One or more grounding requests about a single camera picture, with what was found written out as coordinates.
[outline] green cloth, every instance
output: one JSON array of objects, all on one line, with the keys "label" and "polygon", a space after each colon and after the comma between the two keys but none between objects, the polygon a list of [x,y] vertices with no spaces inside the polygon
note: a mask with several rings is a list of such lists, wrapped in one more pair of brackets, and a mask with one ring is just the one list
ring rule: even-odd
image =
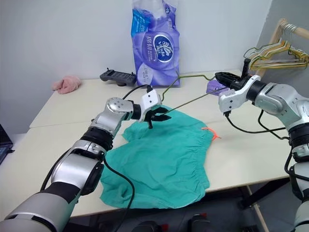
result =
[{"label": "green cloth", "polygon": [[[108,164],[127,176],[135,186],[131,208],[179,208],[200,200],[209,187],[204,170],[212,132],[206,125],[179,111],[172,119],[133,123],[123,137],[127,144],[107,153]],[[106,167],[101,177],[104,203],[126,208],[132,193],[130,184]]]}]

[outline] plastic bag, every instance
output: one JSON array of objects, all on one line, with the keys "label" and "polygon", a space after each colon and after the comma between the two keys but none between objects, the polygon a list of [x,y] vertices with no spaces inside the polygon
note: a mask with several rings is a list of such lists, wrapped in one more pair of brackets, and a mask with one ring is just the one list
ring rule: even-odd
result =
[{"label": "plastic bag", "polygon": [[163,0],[133,1],[131,37],[138,85],[168,86],[177,78],[179,32],[175,12],[175,4]]}]

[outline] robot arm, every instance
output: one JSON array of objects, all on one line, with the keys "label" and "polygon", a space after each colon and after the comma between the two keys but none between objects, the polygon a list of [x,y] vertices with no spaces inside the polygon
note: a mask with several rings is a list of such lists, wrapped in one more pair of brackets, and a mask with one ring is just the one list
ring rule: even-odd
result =
[{"label": "robot arm", "polygon": [[56,164],[51,185],[13,210],[0,222],[0,231],[62,231],[79,197],[95,190],[104,168],[103,156],[112,149],[112,141],[122,121],[147,121],[151,128],[151,120],[170,119],[169,116],[155,116],[157,111],[152,109],[160,104],[160,96],[150,87],[140,104],[121,98],[108,99],[104,111]]},{"label": "robot arm", "polygon": [[288,173],[293,193],[302,200],[295,217],[295,232],[309,231],[309,99],[289,86],[263,83],[260,77],[238,77],[231,73],[218,72],[216,79],[229,91],[219,95],[221,112],[229,114],[247,100],[265,112],[276,116],[289,133],[289,144],[297,162]]}]

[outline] logo on package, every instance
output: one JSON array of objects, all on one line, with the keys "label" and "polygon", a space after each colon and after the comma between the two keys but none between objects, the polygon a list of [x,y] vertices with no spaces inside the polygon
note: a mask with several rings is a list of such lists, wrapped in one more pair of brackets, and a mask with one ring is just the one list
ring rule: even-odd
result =
[{"label": "logo on package", "polygon": [[173,48],[169,39],[164,35],[156,35],[154,37],[154,49],[158,55],[159,61],[169,62],[173,56]]}]

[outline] laptop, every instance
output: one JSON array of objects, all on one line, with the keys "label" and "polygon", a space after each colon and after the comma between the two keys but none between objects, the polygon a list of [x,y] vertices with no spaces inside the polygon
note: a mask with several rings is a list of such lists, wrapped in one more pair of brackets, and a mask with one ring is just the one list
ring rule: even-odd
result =
[{"label": "laptop", "polygon": [[0,164],[7,154],[12,153],[13,143],[0,124]]}]

